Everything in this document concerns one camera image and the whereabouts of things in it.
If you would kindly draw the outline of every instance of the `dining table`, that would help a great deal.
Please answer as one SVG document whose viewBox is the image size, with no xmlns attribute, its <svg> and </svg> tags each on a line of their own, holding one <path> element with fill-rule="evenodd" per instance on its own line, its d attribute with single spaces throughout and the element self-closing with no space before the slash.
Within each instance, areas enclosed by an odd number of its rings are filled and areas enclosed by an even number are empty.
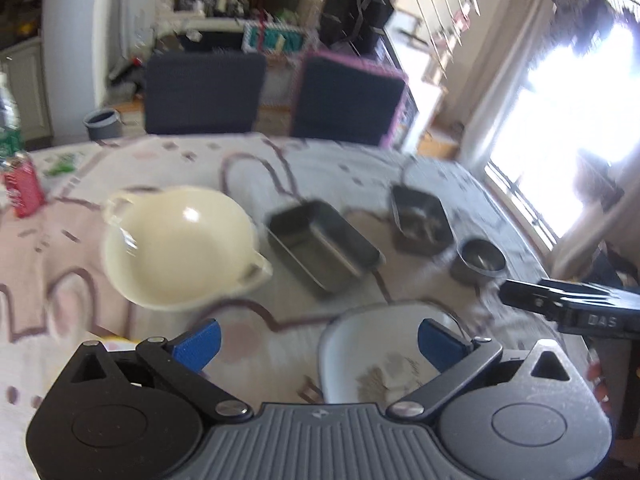
<svg viewBox="0 0 640 480">
<path fill-rule="evenodd" d="M 71 154 L 75 171 L 48 170 Z M 466 286 L 449 273 L 456 244 L 490 240 L 504 254 L 504 278 L 546 276 L 536 253 L 487 190 L 456 162 L 332 141 L 262 134 L 141 136 L 41 150 L 31 154 L 47 203 L 17 219 L 0 199 L 0 479 L 31 480 L 24 435 L 34 411 L 69 357 L 86 339 L 133 348 L 150 336 L 172 338 L 215 318 L 222 348 L 204 374 L 255 410 L 262 402 L 324 402 L 318 372 L 322 334 L 363 306 L 388 309 L 421 302 L 439 309 L 465 336 L 529 350 L 553 339 L 580 373 L 588 350 L 543 317 L 503 305 L 499 280 Z M 427 258 L 396 250 L 390 190 L 409 186 L 442 202 L 456 243 Z M 250 216 L 272 278 L 242 298 L 194 312 L 137 306 L 110 284 L 100 244 L 108 229 L 101 205 L 115 192 L 156 193 L 174 186 L 219 190 Z M 299 281 L 267 242 L 271 215 L 309 200 L 336 208 L 385 262 L 343 293 L 321 298 Z"/>
</svg>

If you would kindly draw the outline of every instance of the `gray ribbed plate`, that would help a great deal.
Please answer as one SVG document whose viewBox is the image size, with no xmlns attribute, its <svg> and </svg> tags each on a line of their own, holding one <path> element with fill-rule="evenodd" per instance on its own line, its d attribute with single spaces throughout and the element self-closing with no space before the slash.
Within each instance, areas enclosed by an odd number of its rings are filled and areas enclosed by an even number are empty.
<svg viewBox="0 0 640 480">
<path fill-rule="evenodd" d="M 386 420 L 373 404 L 267 404 L 220 426 L 173 480 L 471 480 L 426 428 Z"/>
</svg>

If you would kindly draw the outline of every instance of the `red soda can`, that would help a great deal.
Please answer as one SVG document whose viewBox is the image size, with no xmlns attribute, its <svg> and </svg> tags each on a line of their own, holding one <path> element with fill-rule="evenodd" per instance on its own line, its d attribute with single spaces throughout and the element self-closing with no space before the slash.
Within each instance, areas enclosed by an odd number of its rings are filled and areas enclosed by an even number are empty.
<svg viewBox="0 0 640 480">
<path fill-rule="evenodd" d="M 15 215 L 25 218 L 34 214 L 46 202 L 46 198 L 31 157 L 26 152 L 17 152 L 3 159 L 0 168 Z"/>
</svg>

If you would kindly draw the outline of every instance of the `bowl handle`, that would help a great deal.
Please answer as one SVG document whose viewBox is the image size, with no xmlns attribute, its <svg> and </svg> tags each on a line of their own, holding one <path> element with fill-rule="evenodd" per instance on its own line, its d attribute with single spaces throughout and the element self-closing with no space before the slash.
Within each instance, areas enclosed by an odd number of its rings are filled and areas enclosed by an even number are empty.
<svg viewBox="0 0 640 480">
<path fill-rule="evenodd" d="M 138 199 L 138 196 L 126 191 L 118 191 L 112 194 L 106 202 L 102 204 L 102 218 L 107 224 L 117 226 L 122 220 L 120 216 L 118 216 L 118 210 L 123 203 L 135 204 Z"/>
<path fill-rule="evenodd" d="M 252 270 L 238 281 L 228 297 L 242 296 L 269 281 L 273 275 L 271 263 L 260 253 L 255 253 Z"/>
</svg>

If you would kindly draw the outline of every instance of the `round metal cup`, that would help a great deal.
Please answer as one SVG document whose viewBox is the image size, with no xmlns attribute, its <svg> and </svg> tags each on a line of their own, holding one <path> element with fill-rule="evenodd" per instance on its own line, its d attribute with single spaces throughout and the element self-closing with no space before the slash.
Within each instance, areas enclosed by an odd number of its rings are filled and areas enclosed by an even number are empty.
<svg viewBox="0 0 640 480">
<path fill-rule="evenodd" d="M 506 266 L 507 261 L 500 249 L 483 238 L 472 238 L 458 246 L 450 273 L 463 285 L 484 285 L 503 276 Z"/>
</svg>

